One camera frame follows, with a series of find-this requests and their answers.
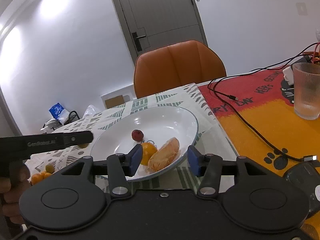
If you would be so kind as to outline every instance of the clear cup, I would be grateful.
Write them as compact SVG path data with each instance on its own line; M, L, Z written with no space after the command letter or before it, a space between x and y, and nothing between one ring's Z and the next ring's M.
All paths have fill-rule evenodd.
M294 111L303 119L317 119L320 114L320 66L299 62L292 68Z

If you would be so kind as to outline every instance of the bread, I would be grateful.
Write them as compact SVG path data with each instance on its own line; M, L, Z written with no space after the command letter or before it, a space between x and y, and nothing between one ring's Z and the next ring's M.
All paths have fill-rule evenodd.
M179 152L180 144L177 138L168 140L148 161L148 168L159 171L170 165Z

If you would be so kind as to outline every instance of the white plate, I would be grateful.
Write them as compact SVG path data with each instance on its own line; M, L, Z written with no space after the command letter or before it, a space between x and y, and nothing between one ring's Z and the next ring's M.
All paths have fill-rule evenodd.
M140 165L128 181L151 179L176 167L186 155L189 145L194 144L198 135L197 118L189 110L175 106L158 106L131 114L106 130L96 141L91 156L94 161L106 160L115 153L127 154L137 143L132 140L133 130L141 130L144 141L151 140L159 149L172 137L178 139L180 150L174 161L164 169L153 172Z

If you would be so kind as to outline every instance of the chair backrest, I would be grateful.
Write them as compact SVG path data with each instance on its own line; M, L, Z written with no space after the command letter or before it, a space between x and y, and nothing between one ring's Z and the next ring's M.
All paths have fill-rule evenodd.
M133 84L137 98L142 98L225 76L217 54L199 41L185 41L141 54Z

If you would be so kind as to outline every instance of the yellow fabric section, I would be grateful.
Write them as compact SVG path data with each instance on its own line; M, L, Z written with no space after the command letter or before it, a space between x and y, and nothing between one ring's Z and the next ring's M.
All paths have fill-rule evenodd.
M254 128L278 149L286 148L288 154L301 158L305 155L318 155L320 142L320 118L304 120L294 113L294 108L283 100L277 99L258 107L247 108L240 112ZM289 160L286 168L277 170L273 163L264 161L267 153L273 153L237 115L223 116L219 121L235 145L239 155L245 155L274 173L282 176L296 162ZM314 239L320 235L320 212L308 219L303 227Z

